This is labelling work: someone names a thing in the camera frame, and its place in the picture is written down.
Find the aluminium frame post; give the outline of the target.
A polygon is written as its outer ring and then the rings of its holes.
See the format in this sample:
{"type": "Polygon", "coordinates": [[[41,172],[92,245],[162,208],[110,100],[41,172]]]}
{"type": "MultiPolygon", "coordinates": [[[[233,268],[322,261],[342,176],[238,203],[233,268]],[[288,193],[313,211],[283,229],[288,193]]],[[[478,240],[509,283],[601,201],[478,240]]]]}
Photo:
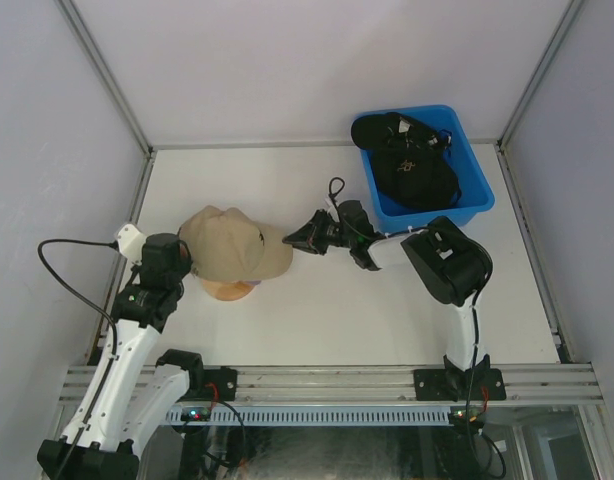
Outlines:
{"type": "Polygon", "coordinates": [[[538,90],[555,62],[557,55],[567,40],[570,31],[578,21],[587,4],[588,1],[586,0],[571,0],[568,2],[536,68],[498,139],[497,145],[500,150],[504,150],[513,138],[535,95],[538,93],[538,90]]]}
{"type": "Polygon", "coordinates": [[[126,95],[113,74],[98,42],[91,33],[86,21],[76,5],[75,1],[57,0],[55,5],[63,16],[67,26],[71,30],[76,42],[82,49],[85,57],[92,66],[92,69],[103,88],[109,95],[118,114],[129,129],[135,143],[142,154],[149,158],[153,152],[144,129],[140,125],[138,118],[133,111],[126,95]]]}

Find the aluminium front rail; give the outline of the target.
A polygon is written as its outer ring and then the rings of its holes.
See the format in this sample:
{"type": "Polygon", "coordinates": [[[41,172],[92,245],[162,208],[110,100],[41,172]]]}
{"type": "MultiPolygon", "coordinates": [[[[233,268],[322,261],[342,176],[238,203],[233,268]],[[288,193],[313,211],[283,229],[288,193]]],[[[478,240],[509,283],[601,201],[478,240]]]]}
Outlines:
{"type": "MultiPolygon", "coordinates": [[[[417,366],[240,366],[226,389],[242,405],[451,404],[433,397],[417,366]]],[[[490,405],[594,405],[603,402],[589,364],[502,365],[472,398],[490,405]]]]}

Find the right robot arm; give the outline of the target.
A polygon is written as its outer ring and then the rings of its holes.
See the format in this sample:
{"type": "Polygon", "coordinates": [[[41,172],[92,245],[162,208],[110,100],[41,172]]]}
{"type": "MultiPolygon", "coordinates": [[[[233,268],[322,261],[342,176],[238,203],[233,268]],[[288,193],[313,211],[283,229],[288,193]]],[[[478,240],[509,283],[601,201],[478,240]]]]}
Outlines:
{"type": "Polygon", "coordinates": [[[428,293],[455,311],[439,390],[455,400],[472,397],[490,368],[489,356],[481,346],[478,314],[480,296],[493,273],[488,252],[446,216],[389,234],[373,227],[357,200],[344,201],[333,209],[316,211],[283,242],[315,255],[326,254],[331,246],[345,248],[356,265],[368,271],[401,263],[413,266],[428,293]]]}

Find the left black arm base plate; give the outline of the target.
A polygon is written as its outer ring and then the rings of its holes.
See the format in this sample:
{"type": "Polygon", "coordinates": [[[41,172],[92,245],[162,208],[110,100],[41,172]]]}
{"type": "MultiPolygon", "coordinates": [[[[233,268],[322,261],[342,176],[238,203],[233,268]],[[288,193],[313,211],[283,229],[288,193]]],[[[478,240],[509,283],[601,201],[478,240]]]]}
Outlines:
{"type": "Polygon", "coordinates": [[[237,391],[238,371],[220,367],[205,369],[190,379],[190,388],[184,399],[233,401],[237,391]]]}

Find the beige baseball cap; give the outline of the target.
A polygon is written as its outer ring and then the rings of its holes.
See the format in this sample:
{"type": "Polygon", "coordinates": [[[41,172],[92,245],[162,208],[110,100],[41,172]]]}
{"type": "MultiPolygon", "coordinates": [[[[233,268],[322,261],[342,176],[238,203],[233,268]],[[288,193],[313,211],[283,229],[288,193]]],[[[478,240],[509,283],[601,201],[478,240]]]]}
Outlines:
{"type": "Polygon", "coordinates": [[[283,275],[293,261],[280,229],[237,208],[207,206],[184,222],[178,235],[189,248],[192,273],[207,281],[261,282],[283,275]]]}

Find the right aluminium frame post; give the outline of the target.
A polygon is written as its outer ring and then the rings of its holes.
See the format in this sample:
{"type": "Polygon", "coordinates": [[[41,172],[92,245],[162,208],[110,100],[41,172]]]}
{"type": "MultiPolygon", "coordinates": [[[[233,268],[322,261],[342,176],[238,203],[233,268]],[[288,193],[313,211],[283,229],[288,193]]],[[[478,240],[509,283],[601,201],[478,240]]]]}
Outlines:
{"type": "Polygon", "coordinates": [[[538,90],[555,62],[557,55],[567,40],[570,31],[578,21],[587,4],[588,1],[586,0],[571,0],[568,2],[536,68],[498,139],[497,145],[500,150],[504,150],[513,138],[535,95],[538,93],[538,90]]]}

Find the black baseball cap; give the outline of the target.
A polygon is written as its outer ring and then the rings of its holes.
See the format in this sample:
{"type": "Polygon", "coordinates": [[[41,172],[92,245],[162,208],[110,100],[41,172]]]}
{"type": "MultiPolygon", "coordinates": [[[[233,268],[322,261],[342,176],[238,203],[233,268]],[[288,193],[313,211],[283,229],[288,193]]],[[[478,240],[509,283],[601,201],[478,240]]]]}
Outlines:
{"type": "Polygon", "coordinates": [[[452,143],[450,131],[436,130],[397,112],[361,116],[352,123],[350,133],[363,150],[443,151],[452,143]]]}

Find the black cap gold logo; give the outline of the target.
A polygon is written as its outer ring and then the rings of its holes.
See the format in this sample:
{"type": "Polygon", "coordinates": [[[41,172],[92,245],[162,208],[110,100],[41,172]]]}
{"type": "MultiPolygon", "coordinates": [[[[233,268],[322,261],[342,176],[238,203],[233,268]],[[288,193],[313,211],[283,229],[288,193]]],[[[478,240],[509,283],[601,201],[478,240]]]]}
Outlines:
{"type": "Polygon", "coordinates": [[[462,197],[458,176],[441,155],[376,151],[370,166],[377,190],[403,207],[443,210],[462,197]]]}

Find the left aluminium frame post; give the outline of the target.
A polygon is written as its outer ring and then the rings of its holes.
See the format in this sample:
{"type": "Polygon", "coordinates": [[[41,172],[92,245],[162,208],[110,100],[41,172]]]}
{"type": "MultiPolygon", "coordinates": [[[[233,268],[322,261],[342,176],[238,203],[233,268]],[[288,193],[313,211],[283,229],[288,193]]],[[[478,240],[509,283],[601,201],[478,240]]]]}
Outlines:
{"type": "Polygon", "coordinates": [[[63,16],[67,26],[71,30],[76,42],[82,49],[85,57],[92,66],[92,69],[103,88],[109,95],[118,114],[129,129],[135,143],[142,154],[149,158],[153,152],[144,129],[140,125],[138,118],[133,111],[126,95],[113,74],[98,42],[91,33],[86,21],[76,5],[75,1],[57,0],[55,5],[63,16]]]}

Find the blue plastic bin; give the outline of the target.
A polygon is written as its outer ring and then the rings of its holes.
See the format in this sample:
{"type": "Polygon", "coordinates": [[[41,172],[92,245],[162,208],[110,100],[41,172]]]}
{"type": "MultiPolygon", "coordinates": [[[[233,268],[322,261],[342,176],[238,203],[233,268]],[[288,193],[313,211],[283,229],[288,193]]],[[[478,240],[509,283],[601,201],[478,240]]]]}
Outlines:
{"type": "Polygon", "coordinates": [[[357,115],[354,121],[364,115],[388,112],[405,114],[420,120],[436,130],[448,130],[452,133],[452,143],[443,151],[363,150],[359,148],[373,202],[373,210],[381,230],[396,232],[408,227],[422,226],[439,215],[449,217],[458,226],[464,226],[476,214],[485,212],[493,207],[495,197],[491,187],[467,140],[459,118],[452,108],[446,105],[428,105],[364,112],[357,115]],[[370,155],[376,151],[404,151],[408,153],[434,153],[441,155],[458,176],[459,185],[462,190],[461,199],[452,208],[431,211],[410,209],[397,204],[380,193],[376,188],[370,166],[370,155]]]}

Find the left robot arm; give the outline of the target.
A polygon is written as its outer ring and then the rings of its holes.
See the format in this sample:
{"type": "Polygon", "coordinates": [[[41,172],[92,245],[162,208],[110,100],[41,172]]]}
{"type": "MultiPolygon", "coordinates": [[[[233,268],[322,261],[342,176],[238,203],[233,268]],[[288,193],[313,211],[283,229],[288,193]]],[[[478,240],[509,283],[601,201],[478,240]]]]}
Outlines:
{"type": "Polygon", "coordinates": [[[50,479],[134,479],[142,453],[181,398],[202,395],[206,376],[198,353],[170,349],[141,392],[144,363],[184,294],[192,259],[172,233],[145,235],[128,223],[110,248],[131,264],[131,276],[103,316],[111,337],[74,416],[37,461],[50,479]]]}

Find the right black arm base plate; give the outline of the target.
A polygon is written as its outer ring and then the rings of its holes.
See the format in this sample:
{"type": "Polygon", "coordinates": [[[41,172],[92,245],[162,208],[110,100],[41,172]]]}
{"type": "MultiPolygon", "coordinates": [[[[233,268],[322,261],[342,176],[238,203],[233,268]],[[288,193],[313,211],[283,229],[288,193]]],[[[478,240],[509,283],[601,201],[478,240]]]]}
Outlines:
{"type": "Polygon", "coordinates": [[[499,369],[470,371],[441,368],[416,369],[413,372],[415,395],[418,401],[494,401],[507,399],[506,388],[499,369]]]}

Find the wooden hat stand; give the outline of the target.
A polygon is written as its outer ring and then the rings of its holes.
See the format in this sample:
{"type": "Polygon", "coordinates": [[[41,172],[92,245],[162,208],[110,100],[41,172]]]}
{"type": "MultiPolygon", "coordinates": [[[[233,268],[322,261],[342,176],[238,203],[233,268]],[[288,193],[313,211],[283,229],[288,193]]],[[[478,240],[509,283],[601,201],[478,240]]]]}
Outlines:
{"type": "Polygon", "coordinates": [[[240,300],[255,289],[255,285],[241,281],[225,283],[201,279],[200,283],[208,295],[223,302],[240,300]]]}

